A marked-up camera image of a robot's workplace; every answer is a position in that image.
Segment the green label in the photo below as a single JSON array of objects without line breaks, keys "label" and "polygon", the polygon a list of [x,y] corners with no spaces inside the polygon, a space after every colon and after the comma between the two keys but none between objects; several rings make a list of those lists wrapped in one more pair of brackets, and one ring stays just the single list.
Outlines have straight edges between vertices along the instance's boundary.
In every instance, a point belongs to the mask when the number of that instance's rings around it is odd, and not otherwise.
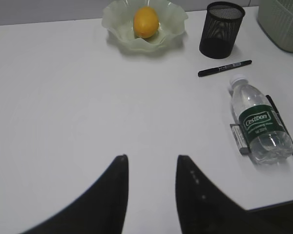
[{"label": "green label", "polygon": [[239,116],[239,121],[248,143],[263,133],[285,131],[277,114],[268,105],[253,106],[245,110]]}]

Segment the water bottle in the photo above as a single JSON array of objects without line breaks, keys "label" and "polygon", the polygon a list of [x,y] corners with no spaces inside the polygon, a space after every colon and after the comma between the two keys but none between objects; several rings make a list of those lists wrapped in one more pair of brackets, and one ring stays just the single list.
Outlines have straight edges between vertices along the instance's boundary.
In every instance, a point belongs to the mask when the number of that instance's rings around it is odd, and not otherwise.
[{"label": "water bottle", "polygon": [[230,80],[233,90],[232,108],[249,143],[252,159],[273,164],[293,153],[291,137],[269,101],[258,89],[249,85],[243,75]]}]

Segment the pen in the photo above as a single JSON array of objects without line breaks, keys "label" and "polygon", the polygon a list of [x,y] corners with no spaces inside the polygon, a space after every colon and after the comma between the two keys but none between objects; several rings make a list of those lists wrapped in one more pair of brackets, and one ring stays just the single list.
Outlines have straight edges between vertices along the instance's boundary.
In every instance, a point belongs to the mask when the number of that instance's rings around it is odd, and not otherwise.
[{"label": "pen", "polygon": [[269,95],[266,95],[266,98],[268,99],[268,101],[270,102],[270,104],[271,104],[273,110],[274,110],[275,113],[277,114],[277,116],[278,116],[280,122],[282,123],[282,125],[283,125],[283,127],[284,127],[284,130],[285,130],[285,131],[287,132],[287,134],[290,136],[289,131],[288,131],[288,129],[286,128],[286,126],[284,125],[284,122],[283,122],[283,120],[282,120],[282,118],[281,118],[281,115],[279,114],[279,111],[278,111],[277,107],[275,106],[275,104],[274,104],[272,98],[271,98]]},{"label": "pen", "polygon": [[252,60],[247,60],[247,61],[243,61],[243,62],[236,62],[236,63],[229,64],[229,65],[222,66],[222,67],[214,67],[214,68],[210,68],[210,69],[207,69],[207,70],[203,70],[203,71],[200,71],[197,75],[199,77],[204,77],[204,76],[216,74],[216,73],[219,73],[219,72],[224,72],[224,71],[227,71],[227,70],[231,70],[231,69],[234,69],[234,68],[243,67],[243,66],[249,65],[251,63],[252,63]]}]

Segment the white bottle cap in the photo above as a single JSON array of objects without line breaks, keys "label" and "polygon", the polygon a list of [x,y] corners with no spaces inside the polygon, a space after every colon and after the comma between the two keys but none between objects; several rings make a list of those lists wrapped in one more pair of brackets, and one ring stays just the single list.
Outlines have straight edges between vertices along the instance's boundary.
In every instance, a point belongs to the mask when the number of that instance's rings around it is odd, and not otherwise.
[{"label": "white bottle cap", "polygon": [[234,77],[232,77],[230,79],[230,86],[231,86],[231,89],[233,90],[235,88],[235,86],[237,86],[238,84],[248,84],[249,81],[248,79],[246,78],[245,75],[243,74],[237,74],[235,75]]}]

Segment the wavy glass bowl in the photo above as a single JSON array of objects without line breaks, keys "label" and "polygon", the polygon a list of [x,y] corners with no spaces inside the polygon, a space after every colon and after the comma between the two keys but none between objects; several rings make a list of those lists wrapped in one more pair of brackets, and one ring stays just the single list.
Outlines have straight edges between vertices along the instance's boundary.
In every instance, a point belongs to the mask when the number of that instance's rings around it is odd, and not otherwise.
[{"label": "wavy glass bowl", "polygon": [[[133,17],[143,6],[154,8],[160,22],[157,33],[147,39],[136,37],[133,31]],[[155,51],[183,34],[187,18],[180,6],[167,0],[117,0],[103,10],[102,26],[128,49]]]}]

